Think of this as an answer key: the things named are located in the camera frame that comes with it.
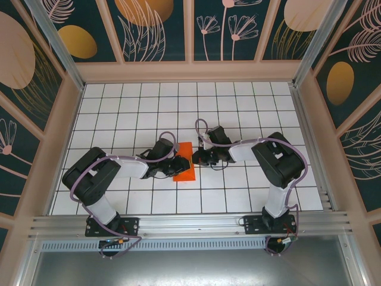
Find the long aluminium mounting rail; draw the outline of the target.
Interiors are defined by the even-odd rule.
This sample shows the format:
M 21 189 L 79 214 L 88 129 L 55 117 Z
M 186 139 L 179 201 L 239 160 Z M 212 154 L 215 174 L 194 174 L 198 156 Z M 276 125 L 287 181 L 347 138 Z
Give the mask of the long aluminium mounting rail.
M 244 237 L 244 213 L 137 215 L 144 239 Z M 84 240 L 85 215 L 39 216 L 27 230 L 29 240 Z M 349 235 L 354 227 L 346 212 L 299 212 L 298 236 Z

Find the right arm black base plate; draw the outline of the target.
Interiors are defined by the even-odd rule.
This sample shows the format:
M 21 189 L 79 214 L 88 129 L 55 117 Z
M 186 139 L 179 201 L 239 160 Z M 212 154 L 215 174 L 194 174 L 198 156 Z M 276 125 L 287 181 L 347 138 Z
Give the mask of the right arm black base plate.
M 246 234 L 252 235 L 286 235 L 296 232 L 296 220 L 292 214 L 284 214 L 281 217 L 252 215 L 243 217 L 243 227 Z

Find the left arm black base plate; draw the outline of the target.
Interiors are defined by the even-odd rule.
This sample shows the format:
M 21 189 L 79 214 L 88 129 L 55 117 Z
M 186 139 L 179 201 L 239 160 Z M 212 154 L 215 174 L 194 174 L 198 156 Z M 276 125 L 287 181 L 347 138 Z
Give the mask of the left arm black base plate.
M 109 224 L 99 224 L 94 218 L 86 219 L 85 237 L 126 237 L 137 236 L 139 218 L 116 217 Z

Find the aluminium table side rail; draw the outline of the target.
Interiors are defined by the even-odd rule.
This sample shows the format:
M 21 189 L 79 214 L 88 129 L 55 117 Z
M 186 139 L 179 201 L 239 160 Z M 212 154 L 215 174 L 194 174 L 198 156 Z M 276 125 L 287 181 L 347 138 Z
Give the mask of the aluminium table side rail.
M 296 115 L 299 120 L 301 132 L 306 144 L 308 157 L 310 159 L 314 178 L 317 183 L 319 196 L 321 197 L 323 210 L 335 212 L 338 210 L 335 198 L 332 194 L 330 183 L 327 178 L 327 173 L 324 168 L 321 154 L 318 149 L 318 144 L 314 136 L 312 125 L 308 118 L 306 108 L 304 107 L 303 100 L 295 87 L 290 87 L 291 97 L 295 106 Z

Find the aluminium corner post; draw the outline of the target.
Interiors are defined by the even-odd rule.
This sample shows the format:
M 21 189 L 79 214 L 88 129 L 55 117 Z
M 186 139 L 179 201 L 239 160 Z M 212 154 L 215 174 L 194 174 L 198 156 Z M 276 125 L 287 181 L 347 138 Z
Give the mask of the aluminium corner post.
M 48 38 L 52 45 L 53 50 L 57 53 L 58 58 L 66 68 L 67 73 L 70 75 L 76 87 L 83 91 L 84 81 L 77 69 L 72 56 L 68 52 L 61 37 L 59 36 L 57 29 L 53 22 L 49 19 L 43 5 L 39 0 L 24 0 L 31 13 L 35 16 L 35 19 L 42 29 L 44 35 Z
M 336 22 L 343 13 L 348 0 L 333 0 L 328 7 L 322 22 L 320 23 L 317 31 L 315 32 L 299 66 L 292 79 L 292 87 L 298 89 L 304 81 L 308 71 L 310 70 L 313 62 L 317 58 L 320 50 L 327 41 L 331 34 Z

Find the grey metal sheet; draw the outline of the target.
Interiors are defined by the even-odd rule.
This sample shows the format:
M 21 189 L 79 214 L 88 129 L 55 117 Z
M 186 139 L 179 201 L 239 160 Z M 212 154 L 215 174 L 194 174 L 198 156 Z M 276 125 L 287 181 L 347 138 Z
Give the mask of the grey metal sheet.
M 335 248 L 271 257 L 263 250 L 42 253 L 21 286 L 362 286 Z

